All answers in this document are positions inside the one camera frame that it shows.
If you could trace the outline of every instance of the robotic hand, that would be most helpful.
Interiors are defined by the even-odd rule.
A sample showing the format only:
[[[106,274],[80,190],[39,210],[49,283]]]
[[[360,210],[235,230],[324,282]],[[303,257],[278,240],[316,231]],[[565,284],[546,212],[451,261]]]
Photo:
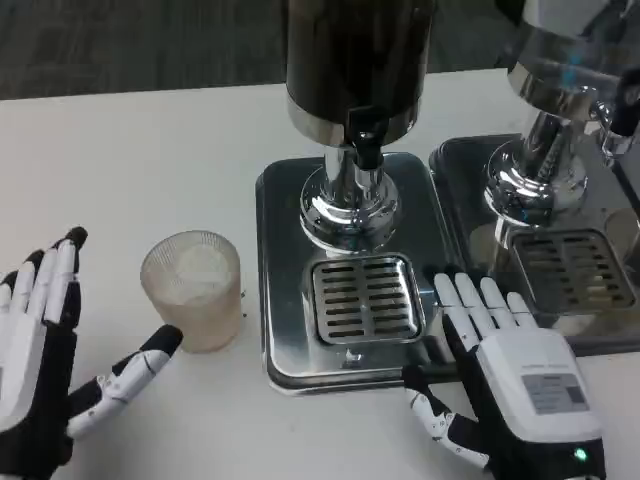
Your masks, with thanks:
[[[538,328],[517,293],[505,302],[492,279],[480,282],[484,301],[467,274],[454,281],[440,273],[433,283],[478,421],[438,400],[420,367],[405,367],[407,398],[431,437],[496,480],[604,480],[601,426],[565,338]]]
[[[121,411],[182,341],[160,328],[139,351],[69,394],[80,318],[74,228],[36,251],[0,284],[0,479],[48,479],[71,458],[73,441]]]

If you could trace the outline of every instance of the gray carpet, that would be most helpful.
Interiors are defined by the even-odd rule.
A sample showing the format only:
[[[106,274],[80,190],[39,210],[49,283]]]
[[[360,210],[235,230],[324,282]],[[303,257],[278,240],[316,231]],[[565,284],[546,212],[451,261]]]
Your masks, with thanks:
[[[281,82],[279,2],[0,0],[0,99]],[[493,66],[493,0],[440,4],[430,71]]]

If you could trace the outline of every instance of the plastic cup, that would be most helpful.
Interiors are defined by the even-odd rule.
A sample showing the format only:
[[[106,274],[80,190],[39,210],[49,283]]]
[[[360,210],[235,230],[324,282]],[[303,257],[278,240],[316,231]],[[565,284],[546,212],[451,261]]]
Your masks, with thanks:
[[[140,281],[162,319],[182,330],[183,350],[218,350],[238,333],[240,258],[222,235],[194,230],[162,240],[142,262]]]

